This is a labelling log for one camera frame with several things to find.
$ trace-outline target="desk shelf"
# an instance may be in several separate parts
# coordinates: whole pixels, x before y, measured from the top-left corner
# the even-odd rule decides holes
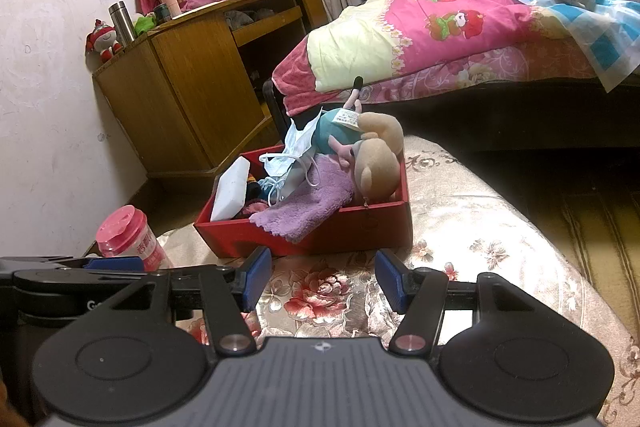
[[[238,47],[244,46],[298,19],[302,19],[302,10],[300,6],[294,6],[284,12],[276,13],[276,15],[237,29],[233,32],[234,40]]]

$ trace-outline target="white wall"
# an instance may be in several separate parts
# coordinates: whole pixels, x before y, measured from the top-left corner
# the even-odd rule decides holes
[[[145,180],[85,66],[116,1],[0,2],[0,255],[83,252]]]

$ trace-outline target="red snowman doll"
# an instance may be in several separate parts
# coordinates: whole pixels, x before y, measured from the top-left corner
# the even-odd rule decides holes
[[[97,51],[102,63],[105,63],[121,49],[122,44],[116,40],[115,28],[96,19],[94,31],[86,36],[86,50]]]

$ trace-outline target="round pad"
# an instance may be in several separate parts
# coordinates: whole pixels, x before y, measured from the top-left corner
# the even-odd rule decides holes
[[[76,362],[90,377],[123,380],[146,369],[151,362],[151,350],[137,339],[110,337],[84,346]]]
[[[546,380],[569,364],[562,347],[543,339],[512,339],[495,348],[495,363],[514,378]]]
[[[522,423],[597,414],[614,374],[593,337],[570,323],[535,319],[481,320],[443,347],[438,368],[463,401]]]
[[[59,331],[33,359],[33,383],[57,412],[83,423],[130,423],[185,400],[207,367],[202,346],[173,325],[117,322]]]

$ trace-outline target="blue gripper pad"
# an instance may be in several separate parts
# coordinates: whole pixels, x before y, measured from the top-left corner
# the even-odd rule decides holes
[[[405,314],[409,302],[402,288],[402,273],[380,250],[376,252],[376,279],[391,309],[396,313]]]
[[[84,265],[85,270],[112,270],[127,272],[143,272],[145,263],[140,257],[106,257],[96,258]]]
[[[265,247],[246,271],[246,284],[242,292],[242,309],[253,310],[271,278],[271,250]]]

